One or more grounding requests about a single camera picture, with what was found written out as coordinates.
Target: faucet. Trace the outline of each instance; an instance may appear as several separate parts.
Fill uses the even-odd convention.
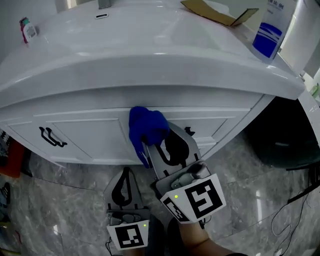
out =
[[[99,9],[108,8],[111,6],[111,0],[98,0]]]

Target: gray tile floor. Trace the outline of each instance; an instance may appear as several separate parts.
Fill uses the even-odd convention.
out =
[[[281,242],[290,229],[275,236],[271,221],[290,197],[307,186],[307,172],[263,165],[242,134],[208,159],[207,164],[217,173],[227,202],[206,224],[211,238],[249,256],[273,256],[278,248],[285,250],[289,239]],[[16,180],[0,176],[0,185],[9,181],[12,187],[9,215],[21,235],[22,255],[107,256],[105,242],[109,235],[103,191],[123,166],[68,164],[67,168],[60,168],[32,154],[29,168],[33,178],[24,174]],[[153,171],[140,165],[131,168],[145,204],[167,226],[172,217],[149,188],[155,179]],[[285,256],[301,256],[320,243],[319,192],[317,189],[308,195]],[[303,200],[286,206],[276,216],[276,233],[289,224],[297,225]],[[11,248],[3,241],[0,244]]]

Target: white countertop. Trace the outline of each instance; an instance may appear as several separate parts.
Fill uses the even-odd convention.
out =
[[[0,65],[0,107],[124,86],[216,87],[288,99],[305,88],[279,56],[262,63],[228,28],[176,0],[117,0],[103,10],[91,1],[38,26],[38,37]]]

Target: white bottle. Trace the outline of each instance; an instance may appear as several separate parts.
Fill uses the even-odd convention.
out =
[[[267,10],[252,44],[252,52],[263,62],[275,58],[297,5],[297,0],[268,0]]]

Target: brown cardboard box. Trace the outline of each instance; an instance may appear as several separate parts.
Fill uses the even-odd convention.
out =
[[[181,1],[181,3],[195,14],[228,27],[234,27],[246,22],[259,10],[257,8],[246,9],[246,11],[238,18],[233,18],[216,11],[207,5],[203,0],[184,0]]]

